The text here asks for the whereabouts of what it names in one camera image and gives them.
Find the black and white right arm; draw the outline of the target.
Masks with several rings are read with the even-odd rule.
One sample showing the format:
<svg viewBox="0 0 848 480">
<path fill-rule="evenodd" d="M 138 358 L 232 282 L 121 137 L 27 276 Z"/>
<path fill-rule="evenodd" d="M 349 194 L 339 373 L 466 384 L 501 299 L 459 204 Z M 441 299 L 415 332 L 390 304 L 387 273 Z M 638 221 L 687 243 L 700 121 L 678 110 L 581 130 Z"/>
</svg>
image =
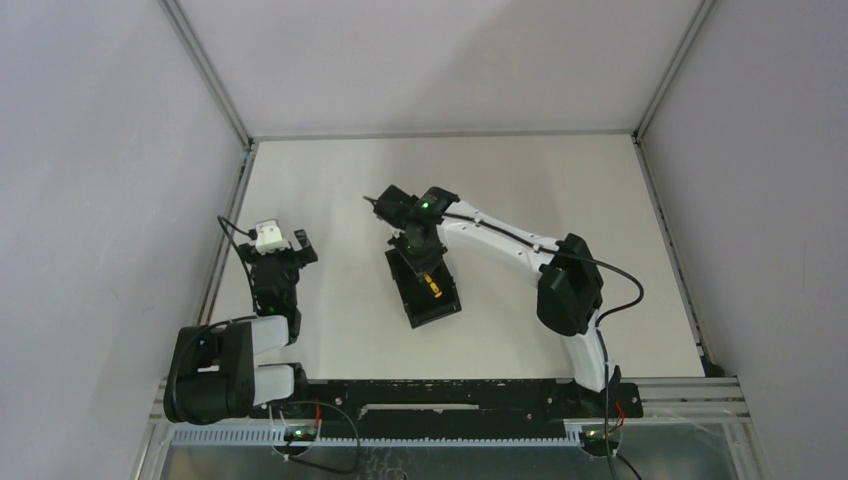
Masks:
<svg viewBox="0 0 848 480">
<path fill-rule="evenodd" d="M 616 405 L 620 370 L 599 330 L 605 315 L 601 272 L 608 265 L 592 256 L 582 237 L 522 230 L 439 187 L 416 196 L 391 185 L 372 209 L 389 226 L 386 256 L 412 326 L 458 311 L 445 257 L 456 249 L 479 253 L 534 288 L 534 316 L 563 339 L 582 410 L 602 416 Z"/>
</svg>

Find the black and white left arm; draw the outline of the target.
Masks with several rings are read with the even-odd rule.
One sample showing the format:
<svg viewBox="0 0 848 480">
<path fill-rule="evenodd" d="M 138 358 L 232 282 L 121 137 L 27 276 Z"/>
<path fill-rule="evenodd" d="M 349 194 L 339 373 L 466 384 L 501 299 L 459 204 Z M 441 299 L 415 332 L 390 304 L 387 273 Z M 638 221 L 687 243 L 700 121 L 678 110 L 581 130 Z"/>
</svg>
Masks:
<svg viewBox="0 0 848 480">
<path fill-rule="evenodd" d="M 305 230 L 297 246 L 261 227 L 253 243 L 238 246 L 253 305 L 250 315 L 185 327 L 177 336 L 163 400 L 173 423 L 209 425 L 243 418 L 274 402 L 290 417 L 311 407 L 311 388 L 296 363 L 260 365 L 257 356 L 295 343 L 301 329 L 297 284 L 318 255 Z"/>
</svg>

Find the yellow black screwdriver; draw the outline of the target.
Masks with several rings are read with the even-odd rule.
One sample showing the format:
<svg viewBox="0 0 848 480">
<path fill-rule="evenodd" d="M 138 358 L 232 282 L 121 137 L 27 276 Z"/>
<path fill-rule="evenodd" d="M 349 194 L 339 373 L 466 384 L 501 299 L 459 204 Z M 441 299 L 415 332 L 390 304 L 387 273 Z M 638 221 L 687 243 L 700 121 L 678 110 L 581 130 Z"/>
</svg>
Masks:
<svg viewBox="0 0 848 480">
<path fill-rule="evenodd" d="M 430 289 L 434 298 L 440 298 L 443 295 L 443 291 L 438 283 L 434 280 L 434 278 L 429 274 L 424 274 L 422 279 L 425 281 L 426 285 Z"/>
</svg>

